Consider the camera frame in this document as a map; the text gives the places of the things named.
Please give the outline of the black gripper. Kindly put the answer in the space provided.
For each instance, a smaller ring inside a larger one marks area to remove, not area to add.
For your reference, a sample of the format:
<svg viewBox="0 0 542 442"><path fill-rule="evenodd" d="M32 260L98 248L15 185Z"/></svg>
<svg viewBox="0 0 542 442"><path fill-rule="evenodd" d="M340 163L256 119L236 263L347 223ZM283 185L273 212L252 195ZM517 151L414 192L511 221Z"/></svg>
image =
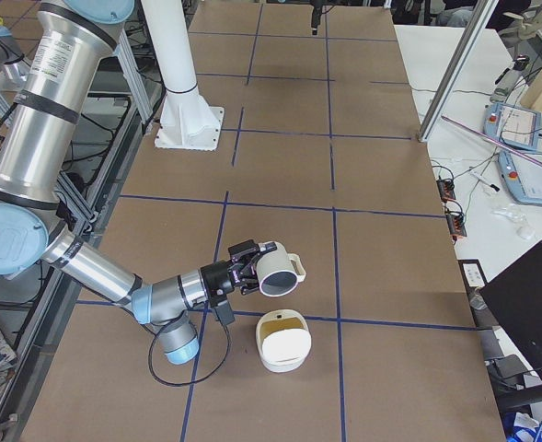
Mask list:
<svg viewBox="0 0 542 442"><path fill-rule="evenodd" d="M313 7L311 14L311 33L316 36L320 25L320 9L325 4L324 0L310 0L310 5Z"/></svg>
<svg viewBox="0 0 542 442"><path fill-rule="evenodd" d="M259 291L259 279L255 273L236 273L233 285L229 268L234 272L255 272L258 261L273 251L274 241L256 243L249 239L228 248L230 262L219 261L203 266L200 273L210 306L214 308L225 302L234 287L242 296Z"/></svg>

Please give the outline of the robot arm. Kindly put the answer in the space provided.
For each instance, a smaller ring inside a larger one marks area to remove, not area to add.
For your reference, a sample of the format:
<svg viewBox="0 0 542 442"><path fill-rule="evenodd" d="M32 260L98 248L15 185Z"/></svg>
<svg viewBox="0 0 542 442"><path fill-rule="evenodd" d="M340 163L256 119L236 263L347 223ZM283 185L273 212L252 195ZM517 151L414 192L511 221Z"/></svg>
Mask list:
<svg viewBox="0 0 542 442"><path fill-rule="evenodd" d="M43 35L0 150L0 275L46 262L155 332L167 360L180 365L200 348L189 310L208 304L222 324L231 323L228 295L268 293L264 263L278 245L248 240L226 261L149 285L58 216L60 206L81 202L63 164L98 65L116 52L134 9L132 1L40 4Z"/></svg>

